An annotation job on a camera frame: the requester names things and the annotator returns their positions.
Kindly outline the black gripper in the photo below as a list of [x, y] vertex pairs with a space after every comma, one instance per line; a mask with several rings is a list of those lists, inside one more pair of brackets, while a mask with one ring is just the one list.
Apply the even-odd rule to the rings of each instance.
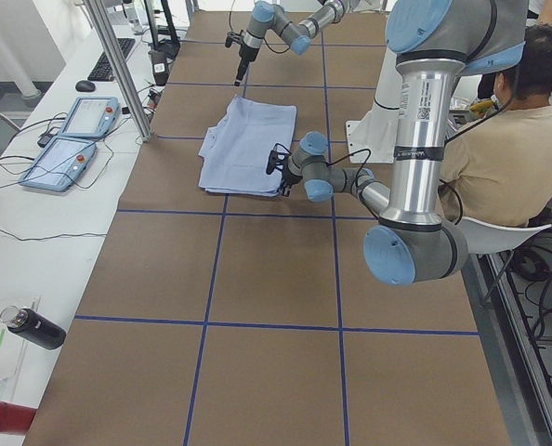
[[295, 175], [292, 173], [287, 166], [282, 169], [282, 179], [281, 187], [279, 188], [279, 193], [282, 196], [289, 196], [291, 193], [291, 188], [298, 184], [302, 180], [302, 176]]
[[248, 46], [247, 44], [241, 44], [239, 56], [241, 61], [236, 72], [234, 81], [235, 86], [241, 85], [247, 74], [249, 64], [256, 60], [256, 48]]

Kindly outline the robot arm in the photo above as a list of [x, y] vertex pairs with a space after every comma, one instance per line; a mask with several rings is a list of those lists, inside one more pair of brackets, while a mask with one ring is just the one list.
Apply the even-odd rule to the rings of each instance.
[[320, 1], [321, 7], [311, 15], [295, 23], [281, 5], [268, 1], [256, 1], [247, 27], [227, 33], [225, 47], [238, 44], [240, 63], [234, 84], [240, 86], [249, 65], [256, 60], [266, 34], [273, 31], [298, 56], [309, 48], [311, 40], [326, 27], [339, 23], [354, 12], [374, 10], [388, 11], [388, 1]]
[[406, 285], [450, 276], [463, 267], [465, 236], [436, 213], [440, 166], [455, 79], [516, 65], [524, 46], [524, 1], [400, 1], [386, 41], [401, 76], [392, 183], [363, 168], [324, 160], [327, 140], [306, 134], [296, 151], [272, 153], [269, 170], [282, 173], [280, 193], [302, 184], [313, 202], [347, 192], [378, 218], [363, 252], [381, 282]]

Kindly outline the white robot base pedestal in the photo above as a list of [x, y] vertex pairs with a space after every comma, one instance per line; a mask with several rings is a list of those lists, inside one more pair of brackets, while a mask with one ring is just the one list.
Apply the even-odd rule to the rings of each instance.
[[391, 164], [397, 135], [401, 97], [401, 76], [396, 54], [386, 49], [374, 94], [374, 101], [360, 121], [347, 121], [347, 143], [354, 164]]

